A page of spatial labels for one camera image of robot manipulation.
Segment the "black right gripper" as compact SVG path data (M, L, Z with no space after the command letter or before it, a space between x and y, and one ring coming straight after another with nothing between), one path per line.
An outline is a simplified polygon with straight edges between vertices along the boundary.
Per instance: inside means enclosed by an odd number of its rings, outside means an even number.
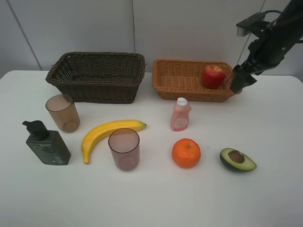
M295 23L269 23L249 45L250 54L242 65L233 68L233 78L230 90L238 93L243 88L257 82L252 74L275 68L284 58L284 55L296 43Z

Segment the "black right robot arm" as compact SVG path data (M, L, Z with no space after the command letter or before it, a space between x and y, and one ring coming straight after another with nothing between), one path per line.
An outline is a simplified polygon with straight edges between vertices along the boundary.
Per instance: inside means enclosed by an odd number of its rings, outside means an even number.
M230 90L240 92L257 82L253 74L260 75L277 67L285 55L303 36L303 2L290 1L283 11L258 12L236 24L237 36L254 34L257 39L248 46L248 58L233 68Z

